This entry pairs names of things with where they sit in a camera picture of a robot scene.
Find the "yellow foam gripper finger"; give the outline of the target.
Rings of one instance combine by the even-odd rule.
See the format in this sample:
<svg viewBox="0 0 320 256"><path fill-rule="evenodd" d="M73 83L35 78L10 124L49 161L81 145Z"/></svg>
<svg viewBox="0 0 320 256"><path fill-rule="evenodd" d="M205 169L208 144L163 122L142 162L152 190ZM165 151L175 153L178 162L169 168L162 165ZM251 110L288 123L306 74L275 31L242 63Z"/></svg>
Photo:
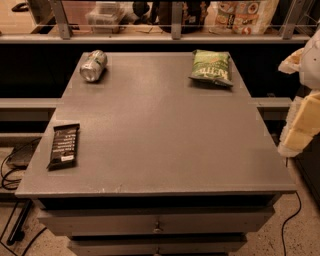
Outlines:
<svg viewBox="0 0 320 256"><path fill-rule="evenodd" d="M296 96L290 105L278 145L283 157L300 154L320 132L320 93Z"/></svg>
<svg viewBox="0 0 320 256"><path fill-rule="evenodd" d="M278 70L286 74L293 74L295 72L299 72L303 51L303 48L294 51L290 56L288 56L285 60L283 60L280 63Z"/></svg>

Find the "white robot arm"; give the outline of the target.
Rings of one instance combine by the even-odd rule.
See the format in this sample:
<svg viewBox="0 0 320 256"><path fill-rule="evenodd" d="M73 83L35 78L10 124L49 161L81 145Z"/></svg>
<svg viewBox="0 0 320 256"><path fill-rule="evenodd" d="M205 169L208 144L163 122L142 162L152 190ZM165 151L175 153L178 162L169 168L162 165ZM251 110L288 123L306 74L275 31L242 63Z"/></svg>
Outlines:
<svg viewBox="0 0 320 256"><path fill-rule="evenodd" d="M311 92L307 96L296 96L291 102L278 145L283 157L300 154L320 132L320 31L288 56L278 70L292 74L299 73L299 80Z"/></svg>

